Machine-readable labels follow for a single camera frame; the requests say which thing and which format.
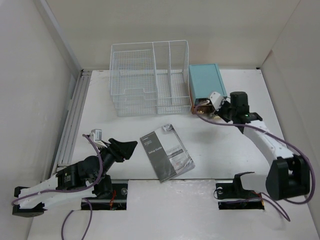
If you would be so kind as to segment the clear drawer with gold knob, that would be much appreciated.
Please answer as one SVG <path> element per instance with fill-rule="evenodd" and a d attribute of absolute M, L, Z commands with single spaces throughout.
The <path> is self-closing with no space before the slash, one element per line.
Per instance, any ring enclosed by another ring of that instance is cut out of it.
<path fill-rule="evenodd" d="M 220 119 L 220 116 L 217 114 L 217 111 L 212 105 L 206 105 L 202 107 L 203 114 L 208 119 Z"/>

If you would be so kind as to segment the grey Canon setup guide booklet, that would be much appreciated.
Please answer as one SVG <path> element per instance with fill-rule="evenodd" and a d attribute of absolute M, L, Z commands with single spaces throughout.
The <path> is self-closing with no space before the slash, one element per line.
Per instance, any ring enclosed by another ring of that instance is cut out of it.
<path fill-rule="evenodd" d="M 141 137 L 140 141 L 158 180 L 164 183 L 180 175 L 176 174 L 160 142 L 161 134 L 162 127 Z"/>

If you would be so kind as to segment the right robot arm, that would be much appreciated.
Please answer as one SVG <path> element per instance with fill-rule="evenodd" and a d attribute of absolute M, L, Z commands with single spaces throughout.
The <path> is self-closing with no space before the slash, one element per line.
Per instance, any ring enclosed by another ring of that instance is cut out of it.
<path fill-rule="evenodd" d="M 268 175 L 256 183 L 272 199 L 288 201 L 292 197 L 309 195 L 309 201 L 313 197 L 315 173 L 310 160 L 294 145 L 270 133 L 261 116 L 249 111 L 245 92 L 232 92 L 230 101 L 220 93 L 212 92 L 194 108 L 205 106 L 211 107 L 212 112 L 223 119 L 222 126 L 238 128 L 263 154 L 270 169 Z"/>

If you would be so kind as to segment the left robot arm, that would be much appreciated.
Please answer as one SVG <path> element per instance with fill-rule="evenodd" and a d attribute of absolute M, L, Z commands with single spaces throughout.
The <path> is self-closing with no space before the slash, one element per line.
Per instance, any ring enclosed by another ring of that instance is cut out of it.
<path fill-rule="evenodd" d="M 107 172 L 114 163 L 129 160 L 138 143 L 111 138 L 108 142 L 90 140 L 90 144 L 96 155 L 59 170 L 33 187 L 17 186 L 14 189 L 12 215 L 32 218 L 73 200 L 109 197 L 114 190 Z"/>

